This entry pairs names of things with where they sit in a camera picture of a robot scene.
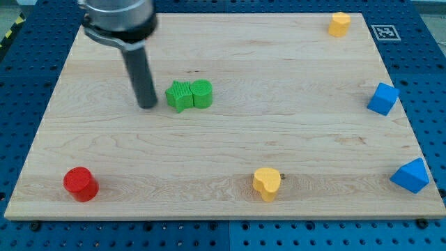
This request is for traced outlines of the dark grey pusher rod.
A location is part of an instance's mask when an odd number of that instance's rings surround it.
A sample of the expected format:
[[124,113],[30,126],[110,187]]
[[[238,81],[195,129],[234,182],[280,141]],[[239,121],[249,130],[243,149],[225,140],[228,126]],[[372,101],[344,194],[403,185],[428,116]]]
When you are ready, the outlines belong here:
[[122,55],[138,106],[142,109],[154,107],[157,104],[157,95],[146,56],[145,42],[126,43]]

